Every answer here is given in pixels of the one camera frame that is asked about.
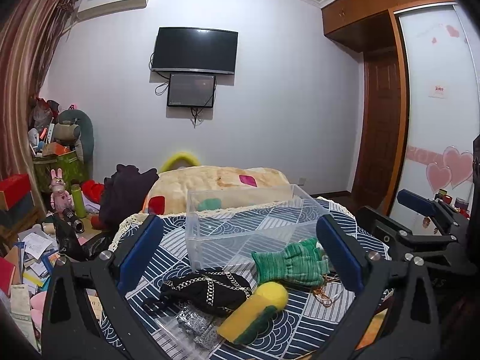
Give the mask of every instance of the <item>pink square patch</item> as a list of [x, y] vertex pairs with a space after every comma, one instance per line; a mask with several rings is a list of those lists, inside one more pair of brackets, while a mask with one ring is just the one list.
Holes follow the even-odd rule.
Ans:
[[240, 175], [239, 178], [243, 184], [251, 185], [252, 187], [257, 186], [257, 182], [255, 181], [255, 178], [253, 178], [252, 176]]

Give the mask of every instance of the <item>television screen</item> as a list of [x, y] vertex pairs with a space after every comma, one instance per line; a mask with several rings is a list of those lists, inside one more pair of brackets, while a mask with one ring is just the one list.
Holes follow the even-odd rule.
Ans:
[[152, 70], [234, 74], [237, 39], [232, 31], [161, 27]]
[[170, 75], [169, 107], [212, 108], [215, 76], [172, 73]]

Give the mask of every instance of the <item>paper note on door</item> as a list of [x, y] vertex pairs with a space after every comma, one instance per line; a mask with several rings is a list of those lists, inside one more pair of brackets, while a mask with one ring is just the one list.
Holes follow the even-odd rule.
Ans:
[[433, 85], [430, 89], [429, 97], [438, 97], [439, 99], [446, 99], [446, 89], [443, 85]]

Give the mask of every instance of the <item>green bottle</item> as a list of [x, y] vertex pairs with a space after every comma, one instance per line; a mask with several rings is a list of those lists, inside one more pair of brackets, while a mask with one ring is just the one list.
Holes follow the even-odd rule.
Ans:
[[87, 213], [85, 211], [85, 205], [83, 204], [82, 190], [78, 184], [71, 186], [71, 196], [73, 203], [75, 204], [75, 213], [79, 218], [85, 218]]

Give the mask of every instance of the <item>pink rabbit figurine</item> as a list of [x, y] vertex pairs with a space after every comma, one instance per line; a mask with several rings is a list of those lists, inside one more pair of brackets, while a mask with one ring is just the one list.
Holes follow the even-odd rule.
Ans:
[[63, 210], [66, 208], [73, 208], [71, 196], [65, 190], [65, 182], [62, 179], [62, 170], [58, 169], [57, 174], [55, 174], [55, 170], [52, 169], [50, 174], [52, 175], [52, 182], [50, 183], [50, 189], [52, 190], [50, 204], [52, 208], [60, 214], [60, 217], [63, 218]]

